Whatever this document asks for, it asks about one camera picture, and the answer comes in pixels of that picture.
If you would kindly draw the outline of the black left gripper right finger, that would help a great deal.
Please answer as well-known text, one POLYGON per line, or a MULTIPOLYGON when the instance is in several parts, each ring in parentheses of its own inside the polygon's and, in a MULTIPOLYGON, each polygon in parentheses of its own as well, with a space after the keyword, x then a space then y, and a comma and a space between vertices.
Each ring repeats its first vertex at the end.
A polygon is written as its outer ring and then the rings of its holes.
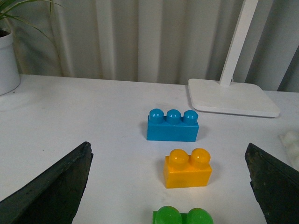
POLYGON ((249 143, 245 160, 254 196, 268 224, 299 222, 299 172, 249 143))

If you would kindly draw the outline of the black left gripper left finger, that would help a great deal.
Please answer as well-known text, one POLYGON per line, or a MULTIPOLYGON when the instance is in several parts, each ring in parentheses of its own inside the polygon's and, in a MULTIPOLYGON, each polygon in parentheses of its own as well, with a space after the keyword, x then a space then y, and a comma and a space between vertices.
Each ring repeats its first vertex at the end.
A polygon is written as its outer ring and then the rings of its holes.
POLYGON ((83 142, 21 189, 0 202, 2 224, 71 224, 93 160, 83 142))

